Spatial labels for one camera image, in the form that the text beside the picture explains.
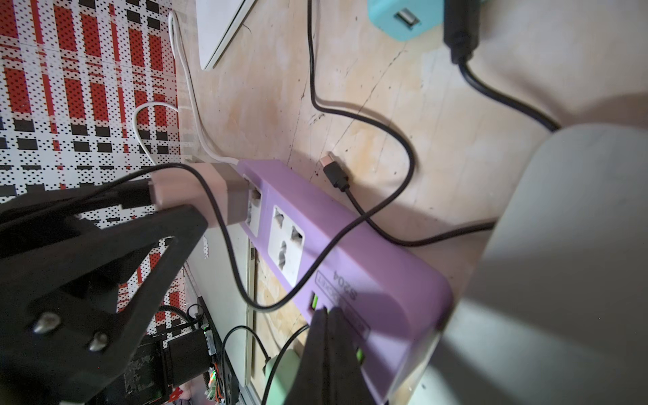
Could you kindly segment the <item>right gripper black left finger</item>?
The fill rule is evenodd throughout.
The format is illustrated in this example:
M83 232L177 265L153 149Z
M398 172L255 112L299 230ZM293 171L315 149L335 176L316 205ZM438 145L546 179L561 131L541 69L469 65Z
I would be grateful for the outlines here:
M316 310L285 404L328 404L327 309Z

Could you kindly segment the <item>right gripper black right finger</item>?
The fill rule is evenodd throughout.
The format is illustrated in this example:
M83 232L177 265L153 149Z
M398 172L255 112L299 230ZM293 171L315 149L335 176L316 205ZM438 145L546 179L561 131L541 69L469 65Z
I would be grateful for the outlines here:
M328 404L375 404L366 386L344 313L327 313Z

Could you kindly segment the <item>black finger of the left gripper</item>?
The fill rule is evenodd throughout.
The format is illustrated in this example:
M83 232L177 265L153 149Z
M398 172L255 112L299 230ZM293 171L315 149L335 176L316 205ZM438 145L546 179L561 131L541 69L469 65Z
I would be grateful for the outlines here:
M2 403L84 403L110 385L207 227L183 206L106 229L60 215L3 229Z
M82 219L81 214L99 209L135 209L151 204L147 179L123 183L103 194L66 207L61 211L31 219L1 232L1 254L13 256L22 252L65 241L99 226L95 221ZM66 204L98 189L97 186L37 191L18 196L1 205L1 222L19 219L25 215Z

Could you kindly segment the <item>green charger adapter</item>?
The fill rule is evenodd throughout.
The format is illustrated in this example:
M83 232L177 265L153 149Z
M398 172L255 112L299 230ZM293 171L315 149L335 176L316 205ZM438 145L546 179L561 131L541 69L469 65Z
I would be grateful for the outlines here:
M300 367L300 356L293 349L288 349L281 359L272 380L267 405L282 405L285 402Z

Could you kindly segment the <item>teal charger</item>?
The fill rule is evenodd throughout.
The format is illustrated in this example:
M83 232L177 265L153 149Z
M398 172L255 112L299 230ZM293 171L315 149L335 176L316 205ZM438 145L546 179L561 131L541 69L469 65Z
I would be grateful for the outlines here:
M443 0L369 0L371 23L389 37L407 42L443 22Z

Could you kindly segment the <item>pink charger adapter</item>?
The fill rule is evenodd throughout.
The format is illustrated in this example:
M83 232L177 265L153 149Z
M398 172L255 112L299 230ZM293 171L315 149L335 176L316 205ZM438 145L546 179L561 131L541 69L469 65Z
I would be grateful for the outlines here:
M247 219L249 185L231 165L193 163L189 165L205 180L226 225ZM208 221L210 228L219 223L205 190L189 171L170 168L154 172L150 181L151 200L159 210L192 205Z

